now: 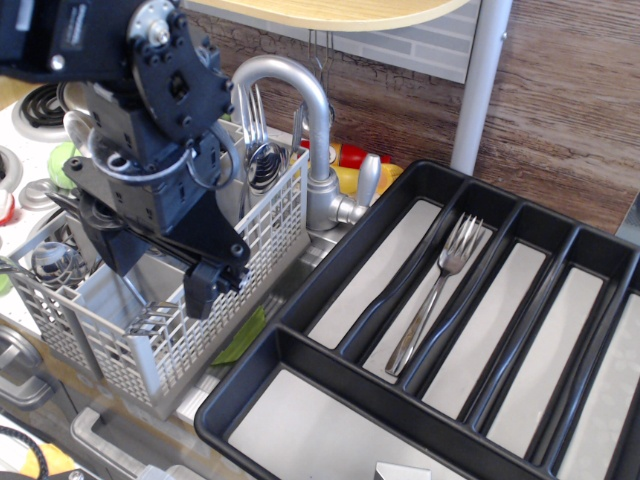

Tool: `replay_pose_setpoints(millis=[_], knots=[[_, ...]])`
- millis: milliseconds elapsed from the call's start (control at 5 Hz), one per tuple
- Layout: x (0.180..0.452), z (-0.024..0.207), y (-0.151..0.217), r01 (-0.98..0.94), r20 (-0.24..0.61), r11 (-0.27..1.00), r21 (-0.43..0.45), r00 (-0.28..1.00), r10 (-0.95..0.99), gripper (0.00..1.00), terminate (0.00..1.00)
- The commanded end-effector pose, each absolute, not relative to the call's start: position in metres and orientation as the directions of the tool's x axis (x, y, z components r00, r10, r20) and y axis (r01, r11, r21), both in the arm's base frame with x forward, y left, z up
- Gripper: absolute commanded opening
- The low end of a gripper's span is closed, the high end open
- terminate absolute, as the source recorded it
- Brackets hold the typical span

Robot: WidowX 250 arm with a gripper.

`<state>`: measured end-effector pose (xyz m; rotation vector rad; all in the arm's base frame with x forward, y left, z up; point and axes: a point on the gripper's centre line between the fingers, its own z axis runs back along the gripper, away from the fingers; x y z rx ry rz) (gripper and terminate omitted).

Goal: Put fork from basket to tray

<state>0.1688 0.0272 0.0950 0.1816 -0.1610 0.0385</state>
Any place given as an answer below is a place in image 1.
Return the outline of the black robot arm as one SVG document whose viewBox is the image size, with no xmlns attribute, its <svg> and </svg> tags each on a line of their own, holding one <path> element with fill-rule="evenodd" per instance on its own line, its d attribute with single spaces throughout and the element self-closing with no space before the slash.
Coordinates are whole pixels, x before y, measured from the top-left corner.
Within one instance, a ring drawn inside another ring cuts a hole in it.
<svg viewBox="0 0 640 480">
<path fill-rule="evenodd" d="M 178 2 L 5 1 L 1 72 L 81 86 L 84 109 L 64 118 L 76 191 L 54 201 L 113 271 L 127 274 L 150 248 L 180 260 L 194 319 L 241 289 L 250 251 L 216 198 L 240 166 L 220 122 L 233 85 Z"/>
</svg>

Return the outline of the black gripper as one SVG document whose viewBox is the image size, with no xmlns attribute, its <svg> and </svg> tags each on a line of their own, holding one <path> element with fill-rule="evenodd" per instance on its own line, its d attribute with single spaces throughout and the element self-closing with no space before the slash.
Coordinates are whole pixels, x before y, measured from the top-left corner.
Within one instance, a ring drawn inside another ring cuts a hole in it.
<svg viewBox="0 0 640 480">
<path fill-rule="evenodd" d="M 240 166 L 220 123 L 187 146 L 165 144 L 151 171 L 90 119 L 67 119 L 64 129 L 80 153 L 64 164 L 75 193 L 62 207 L 109 267 L 124 275 L 150 247 L 180 260 L 193 319 L 207 319 L 220 295 L 248 283 L 249 247 L 217 202 Z"/>
</svg>

